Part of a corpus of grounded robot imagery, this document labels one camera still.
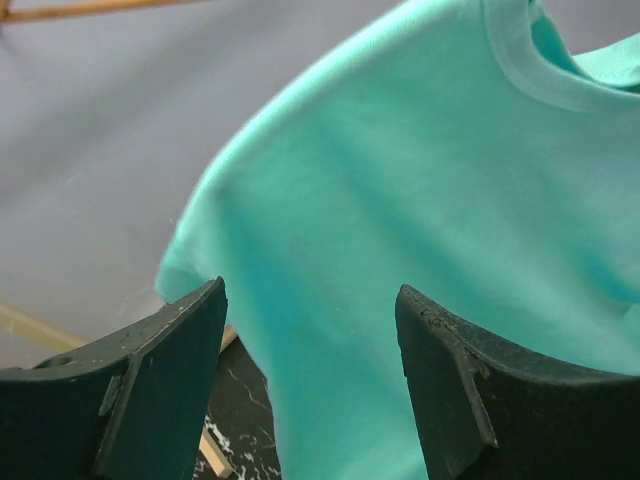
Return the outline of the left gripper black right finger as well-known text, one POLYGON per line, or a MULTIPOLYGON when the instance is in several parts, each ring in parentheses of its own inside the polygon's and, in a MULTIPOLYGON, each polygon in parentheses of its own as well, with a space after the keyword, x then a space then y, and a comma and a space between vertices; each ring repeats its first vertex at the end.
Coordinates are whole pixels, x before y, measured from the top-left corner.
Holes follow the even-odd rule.
POLYGON ((635 479, 639 380, 504 339, 403 286, 395 321, 432 479, 635 479))

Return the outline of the teal t shirt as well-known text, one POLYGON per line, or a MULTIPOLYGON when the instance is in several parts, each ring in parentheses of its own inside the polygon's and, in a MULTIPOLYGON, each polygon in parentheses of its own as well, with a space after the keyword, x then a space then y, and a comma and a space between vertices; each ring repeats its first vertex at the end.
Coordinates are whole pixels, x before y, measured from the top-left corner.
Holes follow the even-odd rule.
POLYGON ((639 369, 639 39, 568 52, 537 1, 409 1, 264 107, 162 260, 222 277, 286 479, 423 479, 408 284, 572 363, 639 369))

